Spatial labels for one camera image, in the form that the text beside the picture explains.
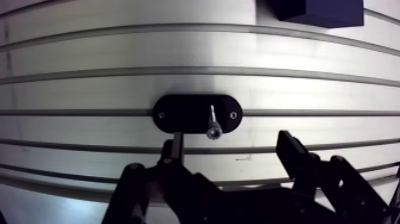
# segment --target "bolt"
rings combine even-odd
[[[237,112],[231,112],[231,113],[229,114],[229,117],[230,117],[232,120],[234,120],[234,119],[236,119],[236,118],[238,117],[238,114],[237,114]]]
[[[208,122],[207,137],[212,140],[216,140],[222,136],[222,128],[215,117],[214,106],[211,105],[210,120]]]
[[[165,113],[164,113],[164,112],[160,112],[160,113],[158,114],[158,118],[160,118],[160,119],[165,118]]]

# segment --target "silver metal surface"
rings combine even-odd
[[[311,39],[228,32],[99,36],[15,49],[10,55],[13,76],[195,66],[305,70],[399,80],[395,71],[400,67],[399,57],[369,49]]]
[[[39,1],[2,0],[0,8]],[[365,26],[344,29],[278,21],[262,1],[60,2],[0,15],[0,164],[15,167],[0,169],[9,178],[0,183],[14,178],[15,187],[34,182],[41,191],[0,185],[10,223],[99,223],[105,204],[68,189],[96,198],[127,164],[155,165],[171,135],[144,116],[166,94],[228,94],[241,104],[246,117],[234,132],[218,141],[185,136],[185,166],[219,184],[286,179],[273,153],[280,129],[357,169],[400,161],[397,0],[365,0]],[[16,171],[29,169],[43,172]],[[54,173],[112,182],[39,175]],[[395,186],[375,188],[387,200]],[[152,211],[149,223],[177,223],[170,210]]]

